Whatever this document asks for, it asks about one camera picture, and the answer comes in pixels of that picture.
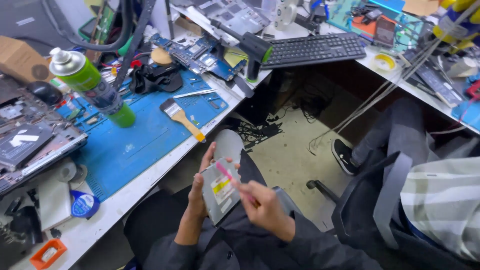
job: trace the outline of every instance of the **white sole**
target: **white sole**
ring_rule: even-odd
[[[335,148],[334,148],[334,143],[335,143],[335,140],[332,141],[331,146],[330,146],[330,148],[331,148],[331,150],[332,150],[333,156],[335,157],[335,159],[337,160],[338,164],[340,165],[340,167],[342,167],[343,171],[344,171],[346,174],[348,174],[348,175],[354,175],[353,173],[351,173],[351,172],[349,172],[349,171],[347,170],[347,168],[346,168],[345,165],[343,164],[342,159],[336,154]]]

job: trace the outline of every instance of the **wooden brush handle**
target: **wooden brush handle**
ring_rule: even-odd
[[[205,135],[203,135],[202,132],[187,119],[184,110],[180,110],[179,112],[175,113],[171,118],[174,121],[182,123],[199,142],[204,142]]]

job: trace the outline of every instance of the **cardboard box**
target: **cardboard box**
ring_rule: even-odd
[[[48,61],[27,43],[0,36],[0,70],[22,83],[49,82],[55,76],[48,70]]]
[[[428,16],[438,9],[438,0],[405,0],[403,11],[418,16]]]

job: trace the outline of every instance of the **sleeve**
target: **sleeve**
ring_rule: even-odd
[[[382,269],[377,261],[362,250],[341,244],[333,235],[321,232],[299,213],[295,220],[295,236],[285,247],[302,267],[309,269]]]
[[[176,233],[164,236],[156,241],[147,259],[144,270],[193,269],[197,245],[179,245],[174,242]]]

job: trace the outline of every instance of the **wooden disc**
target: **wooden disc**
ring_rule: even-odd
[[[153,62],[157,65],[166,66],[172,63],[172,59],[167,51],[162,48],[155,48],[150,55],[152,57]]]

